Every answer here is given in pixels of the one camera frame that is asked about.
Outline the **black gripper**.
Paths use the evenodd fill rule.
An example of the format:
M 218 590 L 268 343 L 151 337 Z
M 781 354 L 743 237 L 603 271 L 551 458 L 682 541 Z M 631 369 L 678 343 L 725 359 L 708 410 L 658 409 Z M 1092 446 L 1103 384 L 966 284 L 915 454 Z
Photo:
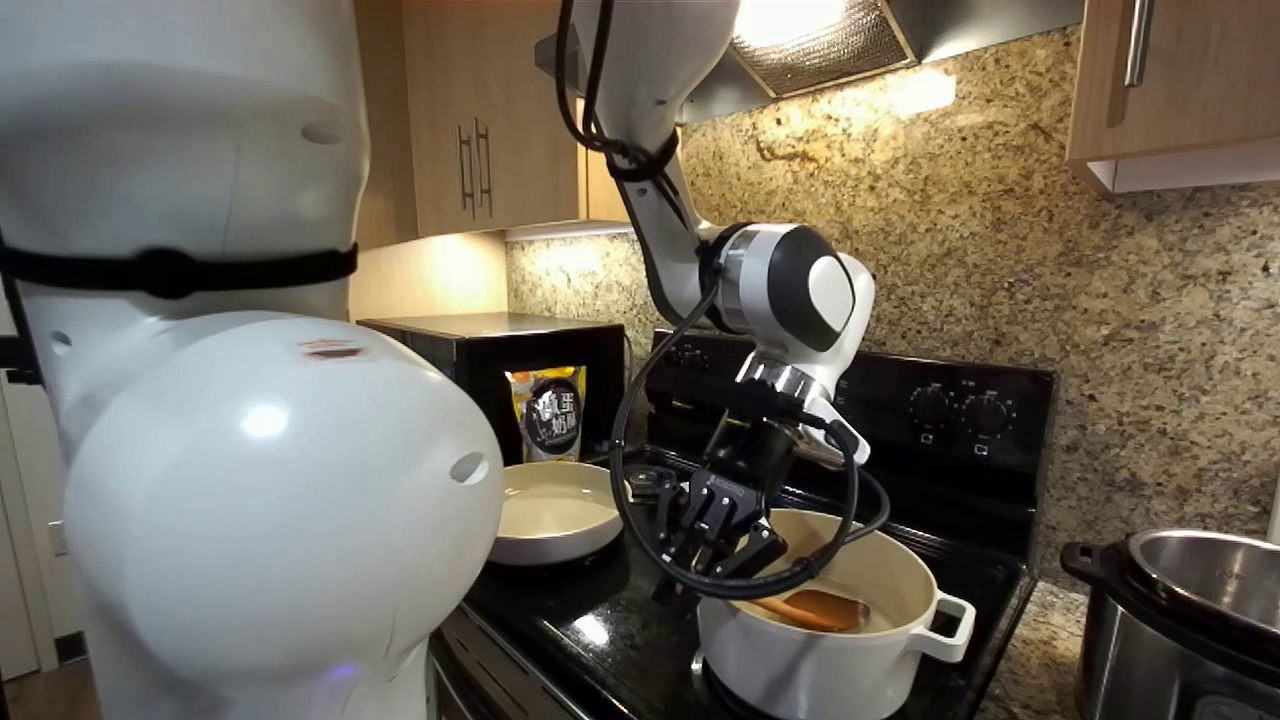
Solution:
M 715 580 L 743 580 L 769 569 L 783 541 L 769 508 L 796 465 L 799 429 L 810 418 L 811 376 L 773 353 L 749 353 L 731 384 L 721 391 L 721 422 L 703 443 L 699 474 L 661 489 L 658 545 L 678 569 L 703 569 Z

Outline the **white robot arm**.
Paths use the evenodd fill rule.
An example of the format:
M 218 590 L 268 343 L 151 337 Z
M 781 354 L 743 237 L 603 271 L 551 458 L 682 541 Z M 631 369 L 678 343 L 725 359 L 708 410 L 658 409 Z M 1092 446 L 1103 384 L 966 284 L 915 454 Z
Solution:
M 6 275 L 106 720 L 431 720 L 503 454 L 349 316 L 362 0 L 0 0 Z

